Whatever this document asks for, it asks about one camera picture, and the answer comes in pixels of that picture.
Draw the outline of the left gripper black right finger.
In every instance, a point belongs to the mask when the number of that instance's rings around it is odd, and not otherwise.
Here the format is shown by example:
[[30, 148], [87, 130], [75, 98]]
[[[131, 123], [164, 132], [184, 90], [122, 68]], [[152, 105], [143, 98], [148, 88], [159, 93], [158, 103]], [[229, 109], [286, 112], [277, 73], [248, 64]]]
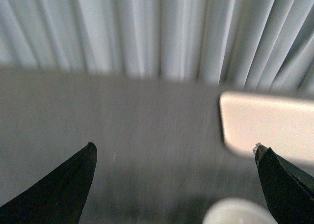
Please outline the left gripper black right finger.
[[279, 224], [314, 222], [314, 177], [257, 143], [255, 163], [269, 212]]

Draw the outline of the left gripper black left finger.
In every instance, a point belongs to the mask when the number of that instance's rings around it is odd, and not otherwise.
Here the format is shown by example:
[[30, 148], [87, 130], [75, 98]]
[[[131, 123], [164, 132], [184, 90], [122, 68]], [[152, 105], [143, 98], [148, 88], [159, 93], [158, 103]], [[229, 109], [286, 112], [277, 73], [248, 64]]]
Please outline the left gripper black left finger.
[[97, 163], [97, 148], [88, 143], [29, 189], [0, 208], [2, 224], [77, 224]]

